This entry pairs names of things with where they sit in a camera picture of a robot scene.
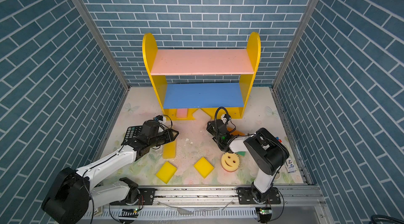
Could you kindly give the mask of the pink sponge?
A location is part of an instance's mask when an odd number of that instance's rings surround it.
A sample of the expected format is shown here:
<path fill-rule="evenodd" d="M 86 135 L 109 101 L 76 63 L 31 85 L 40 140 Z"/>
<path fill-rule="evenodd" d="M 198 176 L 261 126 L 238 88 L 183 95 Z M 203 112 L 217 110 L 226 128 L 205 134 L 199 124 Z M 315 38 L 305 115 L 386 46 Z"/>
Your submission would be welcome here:
<path fill-rule="evenodd" d="M 187 108 L 176 109 L 176 117 L 178 119 L 186 119 L 188 117 L 188 109 Z"/>

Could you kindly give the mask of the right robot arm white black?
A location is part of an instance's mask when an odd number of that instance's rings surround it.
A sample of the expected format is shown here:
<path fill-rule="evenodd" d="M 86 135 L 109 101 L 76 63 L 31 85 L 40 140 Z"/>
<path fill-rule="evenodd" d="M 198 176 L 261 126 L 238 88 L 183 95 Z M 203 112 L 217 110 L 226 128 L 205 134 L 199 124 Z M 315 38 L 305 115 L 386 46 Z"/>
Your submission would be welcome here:
<path fill-rule="evenodd" d="M 256 202 L 264 203 L 269 200 L 269 191 L 273 187 L 275 176 L 289 158 L 289 151 L 265 128 L 241 136 L 234 135 L 234 129 L 227 129 L 229 123 L 232 121 L 227 109 L 219 107 L 214 120 L 207 123 L 207 131 L 221 151 L 230 154 L 250 153 L 259 168 L 257 177 L 251 184 L 252 197 Z"/>

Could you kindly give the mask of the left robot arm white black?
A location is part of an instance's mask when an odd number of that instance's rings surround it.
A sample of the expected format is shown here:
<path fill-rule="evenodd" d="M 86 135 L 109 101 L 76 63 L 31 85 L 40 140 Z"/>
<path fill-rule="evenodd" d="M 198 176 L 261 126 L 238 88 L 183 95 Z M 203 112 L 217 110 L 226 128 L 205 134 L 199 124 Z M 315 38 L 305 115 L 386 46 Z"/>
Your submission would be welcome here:
<path fill-rule="evenodd" d="M 151 149 L 174 142 L 179 131 L 165 125 L 167 118 L 158 115 L 140 126 L 128 127 L 118 150 L 83 167 L 61 170 L 42 202 L 42 210 L 59 224 L 75 224 L 88 211 L 107 204 L 142 206 L 144 196 L 131 179 L 124 177 L 107 186 L 100 183 Z"/>

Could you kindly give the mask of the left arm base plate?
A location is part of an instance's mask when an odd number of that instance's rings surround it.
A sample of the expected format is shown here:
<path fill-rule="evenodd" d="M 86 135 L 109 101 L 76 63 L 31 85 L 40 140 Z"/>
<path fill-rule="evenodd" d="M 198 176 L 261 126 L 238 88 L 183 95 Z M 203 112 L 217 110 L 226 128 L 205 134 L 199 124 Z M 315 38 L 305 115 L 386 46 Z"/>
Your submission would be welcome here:
<path fill-rule="evenodd" d="M 154 188 L 131 189 L 123 200 L 110 204 L 112 206 L 149 206 L 153 204 L 155 191 Z"/>

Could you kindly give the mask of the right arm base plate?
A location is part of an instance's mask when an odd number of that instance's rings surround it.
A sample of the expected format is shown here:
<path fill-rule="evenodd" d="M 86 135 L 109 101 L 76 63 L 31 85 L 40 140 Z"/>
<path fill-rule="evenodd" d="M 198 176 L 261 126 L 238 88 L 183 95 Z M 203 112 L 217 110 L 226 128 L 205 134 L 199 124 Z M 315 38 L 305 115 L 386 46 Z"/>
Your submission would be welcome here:
<path fill-rule="evenodd" d="M 237 187 L 236 193 L 240 205 L 252 204 L 280 204 L 280 193 L 278 188 L 271 187 L 266 192 L 260 192 L 254 185 L 250 187 Z"/>

